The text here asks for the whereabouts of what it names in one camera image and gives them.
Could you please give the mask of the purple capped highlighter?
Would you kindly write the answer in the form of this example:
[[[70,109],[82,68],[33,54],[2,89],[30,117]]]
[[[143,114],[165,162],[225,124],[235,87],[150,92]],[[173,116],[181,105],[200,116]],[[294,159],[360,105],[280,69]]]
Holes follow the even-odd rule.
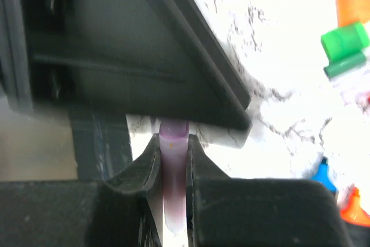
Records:
[[[188,137],[188,122],[161,120],[159,143],[164,217],[167,228],[173,233],[180,233],[186,229]]]

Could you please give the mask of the orange capped black highlighter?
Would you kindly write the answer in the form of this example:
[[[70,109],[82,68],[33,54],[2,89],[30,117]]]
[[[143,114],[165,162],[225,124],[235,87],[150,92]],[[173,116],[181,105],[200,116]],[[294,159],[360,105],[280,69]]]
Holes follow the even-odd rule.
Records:
[[[369,247],[369,215],[360,205],[361,196],[357,187],[353,187],[346,206],[341,210],[353,246]]]

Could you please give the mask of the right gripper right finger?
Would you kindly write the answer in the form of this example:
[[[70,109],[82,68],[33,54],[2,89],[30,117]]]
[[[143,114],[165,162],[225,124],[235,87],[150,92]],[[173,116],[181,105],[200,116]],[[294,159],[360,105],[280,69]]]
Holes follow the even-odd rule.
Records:
[[[193,246],[350,246],[333,195],[307,179],[241,179],[224,173],[197,136],[188,142]]]

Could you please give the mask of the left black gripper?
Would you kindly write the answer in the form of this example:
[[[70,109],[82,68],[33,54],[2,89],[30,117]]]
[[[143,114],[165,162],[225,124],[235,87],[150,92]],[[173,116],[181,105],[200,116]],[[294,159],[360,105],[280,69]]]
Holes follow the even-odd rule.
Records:
[[[1,68],[10,107],[21,113],[33,112],[29,54],[21,0],[1,0]]]

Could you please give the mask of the orange highlighter cap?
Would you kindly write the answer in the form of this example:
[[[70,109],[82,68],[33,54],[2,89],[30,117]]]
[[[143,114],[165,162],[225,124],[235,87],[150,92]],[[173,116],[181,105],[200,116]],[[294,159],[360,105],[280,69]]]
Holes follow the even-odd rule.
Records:
[[[336,14],[338,27],[369,21],[369,0],[336,0]]]

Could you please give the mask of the blue capped black highlighter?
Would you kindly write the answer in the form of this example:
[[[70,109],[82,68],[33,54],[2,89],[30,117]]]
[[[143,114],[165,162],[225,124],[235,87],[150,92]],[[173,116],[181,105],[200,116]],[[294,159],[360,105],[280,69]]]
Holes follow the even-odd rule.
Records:
[[[325,156],[321,159],[321,162],[319,163],[316,172],[310,179],[321,183],[332,194],[336,194],[337,188],[329,178],[328,158],[326,158]]]

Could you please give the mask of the green highlighter cap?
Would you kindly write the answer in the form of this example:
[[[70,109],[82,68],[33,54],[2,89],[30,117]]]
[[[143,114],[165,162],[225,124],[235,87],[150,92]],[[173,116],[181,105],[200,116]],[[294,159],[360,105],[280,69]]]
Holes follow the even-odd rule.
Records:
[[[337,62],[369,47],[369,21],[331,30],[321,36],[320,42],[329,62]]]

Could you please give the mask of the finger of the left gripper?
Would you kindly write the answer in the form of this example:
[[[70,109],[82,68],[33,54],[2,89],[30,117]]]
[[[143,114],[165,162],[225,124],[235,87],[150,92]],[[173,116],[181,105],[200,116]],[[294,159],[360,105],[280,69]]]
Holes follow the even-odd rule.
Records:
[[[250,95],[193,0],[22,0],[32,96],[246,131]]]

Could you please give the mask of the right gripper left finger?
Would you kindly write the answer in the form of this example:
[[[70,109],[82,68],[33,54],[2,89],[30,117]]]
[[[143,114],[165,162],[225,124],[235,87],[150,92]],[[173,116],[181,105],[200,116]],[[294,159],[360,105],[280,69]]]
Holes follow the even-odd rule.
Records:
[[[160,246],[158,135],[107,181],[1,183],[2,246]]]

